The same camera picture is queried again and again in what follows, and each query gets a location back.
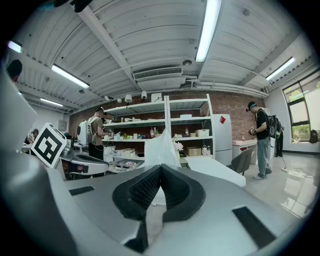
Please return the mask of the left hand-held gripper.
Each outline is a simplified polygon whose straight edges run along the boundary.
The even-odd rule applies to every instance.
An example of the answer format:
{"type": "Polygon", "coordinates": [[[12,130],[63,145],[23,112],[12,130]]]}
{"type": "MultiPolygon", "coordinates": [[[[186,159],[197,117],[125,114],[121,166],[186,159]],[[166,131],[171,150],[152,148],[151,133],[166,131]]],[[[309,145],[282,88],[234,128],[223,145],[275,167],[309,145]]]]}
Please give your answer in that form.
{"type": "MultiPolygon", "coordinates": [[[[46,167],[58,170],[62,179],[66,181],[62,160],[68,162],[72,160],[73,145],[71,139],[67,139],[51,123],[47,122],[32,144],[31,150],[46,167]]],[[[104,174],[109,169],[108,162],[80,153],[74,155],[74,164],[76,171],[85,176],[104,174]]]]}

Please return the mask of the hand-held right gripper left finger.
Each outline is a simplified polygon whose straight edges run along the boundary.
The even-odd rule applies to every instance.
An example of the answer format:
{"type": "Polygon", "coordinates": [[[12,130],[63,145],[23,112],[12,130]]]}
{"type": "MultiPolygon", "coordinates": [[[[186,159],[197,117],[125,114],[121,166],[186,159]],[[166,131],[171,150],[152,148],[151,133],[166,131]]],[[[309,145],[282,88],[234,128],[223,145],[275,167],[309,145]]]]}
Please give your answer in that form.
{"type": "Polygon", "coordinates": [[[148,246],[145,209],[128,195],[127,181],[154,174],[160,165],[98,178],[63,181],[47,169],[59,214],[75,245],[75,256],[163,256],[163,248],[148,246]]]}

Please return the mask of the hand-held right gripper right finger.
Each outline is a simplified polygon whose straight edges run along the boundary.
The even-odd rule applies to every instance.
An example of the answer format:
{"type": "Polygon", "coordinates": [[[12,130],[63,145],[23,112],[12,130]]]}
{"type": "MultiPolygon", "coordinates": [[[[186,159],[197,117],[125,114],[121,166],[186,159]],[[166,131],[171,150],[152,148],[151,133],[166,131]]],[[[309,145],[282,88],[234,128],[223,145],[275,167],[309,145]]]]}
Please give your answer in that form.
{"type": "Polygon", "coordinates": [[[227,180],[182,167],[175,171],[199,182],[205,192],[200,209],[184,221],[164,223],[154,256],[275,256],[299,230],[299,223],[227,180]],[[248,209],[258,222],[251,228],[270,237],[259,247],[234,211],[248,209]]]}

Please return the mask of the clear plastic bag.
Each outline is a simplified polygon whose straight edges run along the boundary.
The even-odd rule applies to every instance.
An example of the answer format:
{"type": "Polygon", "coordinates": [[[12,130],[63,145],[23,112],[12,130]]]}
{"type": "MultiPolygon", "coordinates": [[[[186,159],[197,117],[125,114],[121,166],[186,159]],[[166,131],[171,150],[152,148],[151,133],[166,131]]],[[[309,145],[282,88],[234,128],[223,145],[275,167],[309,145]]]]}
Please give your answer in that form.
{"type": "Polygon", "coordinates": [[[144,164],[145,166],[166,164],[181,167],[167,128],[163,130],[160,136],[149,139],[144,143],[144,164]]]}

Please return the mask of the white backpack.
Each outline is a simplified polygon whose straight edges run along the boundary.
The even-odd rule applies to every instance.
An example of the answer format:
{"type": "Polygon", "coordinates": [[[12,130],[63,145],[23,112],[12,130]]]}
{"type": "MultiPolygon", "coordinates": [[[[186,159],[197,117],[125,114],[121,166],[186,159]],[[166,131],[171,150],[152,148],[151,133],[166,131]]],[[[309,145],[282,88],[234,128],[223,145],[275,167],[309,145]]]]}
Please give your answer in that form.
{"type": "Polygon", "coordinates": [[[90,117],[88,120],[82,121],[77,127],[77,141],[83,146],[93,141],[92,121],[93,118],[90,117]]]}

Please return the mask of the grey chair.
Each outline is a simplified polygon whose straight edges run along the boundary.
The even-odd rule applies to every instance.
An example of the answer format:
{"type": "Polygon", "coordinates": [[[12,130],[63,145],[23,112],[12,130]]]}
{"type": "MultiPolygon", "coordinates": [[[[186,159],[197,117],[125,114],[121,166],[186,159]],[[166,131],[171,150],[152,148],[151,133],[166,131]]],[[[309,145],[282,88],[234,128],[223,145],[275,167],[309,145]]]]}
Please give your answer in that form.
{"type": "Polygon", "coordinates": [[[227,167],[235,171],[236,173],[242,174],[242,176],[244,176],[245,171],[247,171],[250,167],[252,152],[253,150],[251,148],[244,150],[241,154],[236,156],[231,161],[231,164],[227,165],[227,167]]]}

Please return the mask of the long ceiling light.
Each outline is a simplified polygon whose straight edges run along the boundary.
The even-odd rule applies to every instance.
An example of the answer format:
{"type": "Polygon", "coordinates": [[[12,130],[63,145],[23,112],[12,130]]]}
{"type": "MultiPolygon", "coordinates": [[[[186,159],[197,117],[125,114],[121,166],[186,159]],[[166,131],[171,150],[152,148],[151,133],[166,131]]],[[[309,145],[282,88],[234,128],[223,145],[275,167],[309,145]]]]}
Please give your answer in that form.
{"type": "Polygon", "coordinates": [[[16,43],[16,42],[11,41],[11,40],[8,42],[7,47],[9,49],[19,53],[19,54],[23,52],[22,46],[19,43],[16,43]]]}
{"type": "Polygon", "coordinates": [[[265,77],[267,81],[271,80],[273,77],[277,76],[279,73],[281,73],[283,70],[285,70],[287,67],[289,67],[292,63],[295,62],[295,58],[291,57],[286,62],[284,62],[280,67],[278,67],[274,72],[269,74],[265,77]]]}
{"type": "Polygon", "coordinates": [[[66,71],[65,69],[59,67],[58,65],[53,65],[51,67],[51,70],[59,75],[61,75],[62,77],[66,78],[69,81],[72,81],[73,83],[81,86],[84,89],[88,89],[90,87],[90,85],[86,82],[84,82],[83,80],[77,78],[76,76],[72,75],[71,73],[69,73],[68,71],[66,71]]]}
{"type": "Polygon", "coordinates": [[[45,98],[42,98],[42,97],[40,98],[40,101],[44,102],[46,104],[57,106],[57,107],[63,107],[64,106],[63,104],[60,104],[58,102],[54,102],[54,101],[51,101],[51,100],[48,100],[48,99],[45,99],[45,98]]]}
{"type": "Polygon", "coordinates": [[[203,63],[206,60],[218,23],[221,7],[222,0],[205,0],[204,16],[194,59],[197,63],[203,63]]]}

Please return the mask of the white side table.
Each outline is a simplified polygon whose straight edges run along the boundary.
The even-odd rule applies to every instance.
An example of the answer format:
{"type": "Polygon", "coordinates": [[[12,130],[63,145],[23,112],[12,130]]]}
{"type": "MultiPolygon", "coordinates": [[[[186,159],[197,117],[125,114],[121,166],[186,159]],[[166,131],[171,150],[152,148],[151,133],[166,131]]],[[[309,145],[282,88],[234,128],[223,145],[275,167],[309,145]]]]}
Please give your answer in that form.
{"type": "Polygon", "coordinates": [[[250,140],[233,140],[232,141],[232,159],[237,157],[240,153],[244,150],[252,149],[252,156],[250,163],[252,165],[258,164],[257,159],[257,140],[250,139],[250,140]]]}

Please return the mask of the white fridge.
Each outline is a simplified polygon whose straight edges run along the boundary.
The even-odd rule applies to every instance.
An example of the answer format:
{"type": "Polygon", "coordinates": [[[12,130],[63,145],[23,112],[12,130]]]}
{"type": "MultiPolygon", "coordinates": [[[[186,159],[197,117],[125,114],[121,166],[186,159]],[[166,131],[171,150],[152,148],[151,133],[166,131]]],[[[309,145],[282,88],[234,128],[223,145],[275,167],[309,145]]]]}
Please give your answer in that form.
{"type": "Polygon", "coordinates": [[[213,114],[214,155],[221,164],[228,166],[232,161],[232,124],[229,114],[213,114]]]}

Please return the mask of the person's grey shirt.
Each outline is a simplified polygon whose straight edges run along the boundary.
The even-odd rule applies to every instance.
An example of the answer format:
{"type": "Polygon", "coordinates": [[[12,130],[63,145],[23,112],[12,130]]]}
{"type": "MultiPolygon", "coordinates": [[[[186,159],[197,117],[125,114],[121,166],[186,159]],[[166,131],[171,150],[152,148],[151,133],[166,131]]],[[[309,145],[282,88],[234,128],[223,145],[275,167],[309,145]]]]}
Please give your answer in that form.
{"type": "Polygon", "coordinates": [[[0,155],[20,151],[37,113],[16,87],[23,69],[20,60],[0,64],[0,155]]]}

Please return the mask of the ceiling air conditioner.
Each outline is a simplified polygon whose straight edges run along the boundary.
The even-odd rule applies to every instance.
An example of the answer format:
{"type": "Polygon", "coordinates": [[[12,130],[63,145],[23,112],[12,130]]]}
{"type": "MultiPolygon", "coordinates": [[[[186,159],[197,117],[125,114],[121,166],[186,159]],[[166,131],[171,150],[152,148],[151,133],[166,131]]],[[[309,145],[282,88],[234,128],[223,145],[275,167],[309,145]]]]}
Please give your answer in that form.
{"type": "Polygon", "coordinates": [[[161,67],[133,74],[137,85],[146,92],[179,89],[186,82],[181,66],[161,67]]]}

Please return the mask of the black backpack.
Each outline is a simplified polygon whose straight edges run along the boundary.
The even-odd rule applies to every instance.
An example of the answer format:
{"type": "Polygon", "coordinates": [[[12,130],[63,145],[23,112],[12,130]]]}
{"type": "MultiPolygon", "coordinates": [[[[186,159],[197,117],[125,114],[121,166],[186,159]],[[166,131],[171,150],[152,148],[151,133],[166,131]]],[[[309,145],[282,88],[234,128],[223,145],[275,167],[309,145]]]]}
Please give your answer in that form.
{"type": "Polygon", "coordinates": [[[278,139],[282,132],[282,125],[276,115],[268,115],[266,118],[267,131],[270,138],[278,139]]]}

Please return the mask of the black bag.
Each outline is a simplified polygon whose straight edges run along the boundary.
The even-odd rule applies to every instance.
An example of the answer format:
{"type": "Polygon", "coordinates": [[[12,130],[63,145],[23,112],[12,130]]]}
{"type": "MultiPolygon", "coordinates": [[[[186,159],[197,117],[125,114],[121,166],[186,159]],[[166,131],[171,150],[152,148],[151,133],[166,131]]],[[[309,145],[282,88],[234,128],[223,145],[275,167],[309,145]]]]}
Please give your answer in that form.
{"type": "Polygon", "coordinates": [[[311,143],[311,144],[315,144],[315,143],[317,143],[318,141],[319,141],[319,139],[318,139],[318,132],[317,132],[316,130],[312,129],[312,130],[310,131],[310,137],[309,137],[308,142],[311,143]]]}

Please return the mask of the black framed window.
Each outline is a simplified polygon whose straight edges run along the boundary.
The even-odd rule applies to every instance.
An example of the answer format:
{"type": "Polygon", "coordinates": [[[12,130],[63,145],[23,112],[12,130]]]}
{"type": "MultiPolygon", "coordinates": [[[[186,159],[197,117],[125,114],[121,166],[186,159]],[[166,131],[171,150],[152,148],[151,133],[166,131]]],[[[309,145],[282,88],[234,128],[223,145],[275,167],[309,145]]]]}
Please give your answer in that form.
{"type": "Polygon", "coordinates": [[[291,143],[309,143],[316,130],[320,143],[320,70],[284,88],[290,118],[291,143]]]}

